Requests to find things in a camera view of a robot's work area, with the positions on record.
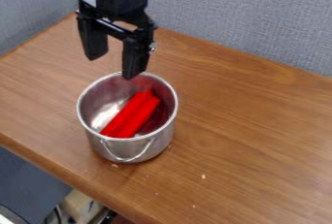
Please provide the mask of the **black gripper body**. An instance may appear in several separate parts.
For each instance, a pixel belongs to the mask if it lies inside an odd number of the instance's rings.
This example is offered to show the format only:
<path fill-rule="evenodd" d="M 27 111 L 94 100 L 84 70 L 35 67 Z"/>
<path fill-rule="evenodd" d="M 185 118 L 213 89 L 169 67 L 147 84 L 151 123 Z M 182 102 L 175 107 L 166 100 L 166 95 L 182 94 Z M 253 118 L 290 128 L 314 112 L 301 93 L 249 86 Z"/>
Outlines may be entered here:
<path fill-rule="evenodd" d="M 107 37 L 152 43 L 154 21 L 146 14 L 147 0 L 76 0 L 76 17 L 94 19 Z"/>

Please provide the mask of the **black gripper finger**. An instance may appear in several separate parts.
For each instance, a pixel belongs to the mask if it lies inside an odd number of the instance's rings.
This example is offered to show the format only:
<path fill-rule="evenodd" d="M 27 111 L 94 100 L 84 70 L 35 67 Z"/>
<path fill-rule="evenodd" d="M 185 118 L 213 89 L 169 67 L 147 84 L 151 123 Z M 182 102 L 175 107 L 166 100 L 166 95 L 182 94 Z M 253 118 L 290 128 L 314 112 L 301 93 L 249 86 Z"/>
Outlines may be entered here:
<path fill-rule="evenodd" d="M 147 67 L 150 58 L 148 43 L 134 38 L 126 38 L 122 51 L 122 77 L 132 79 Z"/>
<path fill-rule="evenodd" d="M 84 54 L 88 60 L 94 61 L 108 52 L 107 35 L 94 19 L 79 16 L 76 21 Z"/>

